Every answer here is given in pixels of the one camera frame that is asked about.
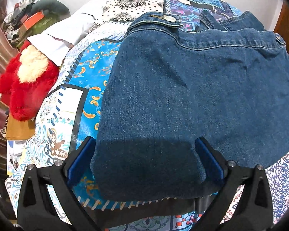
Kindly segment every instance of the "patterned fabric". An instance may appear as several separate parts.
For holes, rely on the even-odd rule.
[[[82,41],[67,54],[59,77],[45,98],[36,117],[36,132],[26,141],[22,162],[17,171],[5,182],[11,203],[17,214],[22,178],[27,166],[51,166],[57,159],[65,159],[86,136],[96,137],[102,93],[113,61],[128,26],[148,11],[181,15],[185,31],[199,25],[198,14],[208,10],[215,19],[224,20],[241,12],[221,0],[111,0],[103,8],[98,23],[91,27]],[[271,187],[274,222],[289,206],[289,153],[266,169]],[[242,194],[239,187],[223,221],[231,218]],[[52,186],[48,191],[61,220],[69,223]],[[122,209],[138,207],[151,202],[111,202],[100,196],[98,185],[89,164],[73,192],[86,207],[93,209]],[[111,231],[170,231],[186,230],[198,221],[203,213],[190,212],[176,216],[148,217],[106,230]]]

